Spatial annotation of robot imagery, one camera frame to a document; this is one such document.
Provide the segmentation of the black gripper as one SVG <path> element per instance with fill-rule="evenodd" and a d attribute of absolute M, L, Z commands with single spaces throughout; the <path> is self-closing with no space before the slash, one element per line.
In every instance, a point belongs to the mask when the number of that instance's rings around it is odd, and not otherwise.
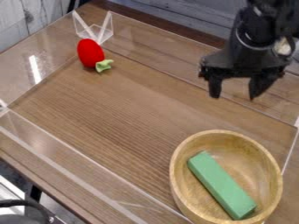
<path fill-rule="evenodd" d="M 209 81 L 210 96 L 221 97 L 223 80 L 250 78 L 249 95 L 250 100 L 254 100 L 283 77 L 291 56 L 293 51 L 281 53 L 273 45 L 249 45 L 239 29 L 234 28 L 225 48 L 201 61 L 199 76 Z"/>

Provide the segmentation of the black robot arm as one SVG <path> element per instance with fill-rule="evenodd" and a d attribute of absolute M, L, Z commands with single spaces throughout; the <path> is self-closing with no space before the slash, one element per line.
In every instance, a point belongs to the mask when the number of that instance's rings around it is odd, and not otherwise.
<path fill-rule="evenodd" d="M 249 78 L 249 97 L 259 97 L 285 76 L 298 39 L 299 0 L 247 0 L 225 48 L 201 60 L 210 96 L 221 96 L 226 79 Z"/>

